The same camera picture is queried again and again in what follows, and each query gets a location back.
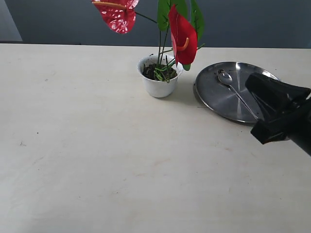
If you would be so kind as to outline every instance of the metal plate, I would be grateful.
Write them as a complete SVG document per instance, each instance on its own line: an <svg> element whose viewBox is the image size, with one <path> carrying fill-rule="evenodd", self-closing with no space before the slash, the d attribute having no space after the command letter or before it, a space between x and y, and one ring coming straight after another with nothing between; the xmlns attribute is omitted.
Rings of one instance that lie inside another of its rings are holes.
<svg viewBox="0 0 311 233"><path fill-rule="evenodd" d="M260 67L241 62L216 63L204 68L198 74L193 90L199 100L217 114L243 123L255 124L257 120L251 115L237 95L229 87L218 81L217 71L219 69L223 69L231 75L233 79L232 86L258 118L263 119L259 106L245 87L245 82L249 75L255 72L272 79L278 80L278 78Z"/></svg>

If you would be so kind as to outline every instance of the table surface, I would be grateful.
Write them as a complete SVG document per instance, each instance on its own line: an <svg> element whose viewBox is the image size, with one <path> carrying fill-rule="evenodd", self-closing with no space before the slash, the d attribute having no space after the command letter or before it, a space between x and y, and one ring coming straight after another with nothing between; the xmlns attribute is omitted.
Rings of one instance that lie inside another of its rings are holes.
<svg viewBox="0 0 311 233"><path fill-rule="evenodd" d="M137 72L156 50L0 45L0 232L311 231L310 157L262 146L192 91L221 61L310 86L311 50L201 49L163 100Z"/></svg>

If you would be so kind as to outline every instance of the white pot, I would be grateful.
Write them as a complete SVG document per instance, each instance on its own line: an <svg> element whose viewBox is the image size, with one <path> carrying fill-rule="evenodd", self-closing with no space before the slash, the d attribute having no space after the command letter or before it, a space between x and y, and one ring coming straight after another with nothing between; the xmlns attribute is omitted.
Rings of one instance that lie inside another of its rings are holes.
<svg viewBox="0 0 311 233"><path fill-rule="evenodd" d="M161 64L166 64L165 56L167 56L168 62L170 62L174 57L170 55L163 55ZM164 98L170 95L176 88L177 85L177 79L183 72L183 66L178 63L178 65L174 65L173 69L176 70L177 76L170 80L169 83L162 82L162 81L155 81L146 78L142 75L144 66L147 67L150 64L157 63L157 55L150 55L148 57L144 57L140 60L138 63L138 71L142 76L143 83L145 85L146 91L149 93L149 95L155 97L155 98Z"/></svg>

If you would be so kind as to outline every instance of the red anthurium flower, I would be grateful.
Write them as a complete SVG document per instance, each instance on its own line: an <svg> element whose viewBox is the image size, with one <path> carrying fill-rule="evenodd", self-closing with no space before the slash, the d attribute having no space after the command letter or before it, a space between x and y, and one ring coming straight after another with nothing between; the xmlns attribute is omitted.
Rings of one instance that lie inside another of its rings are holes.
<svg viewBox="0 0 311 233"><path fill-rule="evenodd" d="M134 7L138 2L139 0L92 0L109 28L120 34L128 33L133 28L136 19Z"/></svg>
<svg viewBox="0 0 311 233"><path fill-rule="evenodd" d="M176 63L189 65L196 55L197 33L187 19L177 12L175 5L169 12L169 21Z"/></svg>

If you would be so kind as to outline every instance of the silver spoon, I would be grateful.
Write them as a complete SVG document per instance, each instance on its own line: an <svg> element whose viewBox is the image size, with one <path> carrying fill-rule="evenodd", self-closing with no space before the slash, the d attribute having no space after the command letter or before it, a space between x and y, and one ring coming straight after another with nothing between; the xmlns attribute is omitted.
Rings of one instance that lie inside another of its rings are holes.
<svg viewBox="0 0 311 233"><path fill-rule="evenodd" d="M245 105L247 110L253 115L255 119L258 119L258 117L254 114L254 112L250 109L250 107L247 105L247 103L243 100L243 98L239 95L239 93L234 89L234 87L231 85L232 84L232 77L230 74L228 74L225 70L219 69L217 71L217 77L218 80L223 84L228 86L235 94L238 96L238 98L242 101L242 103Z"/></svg>

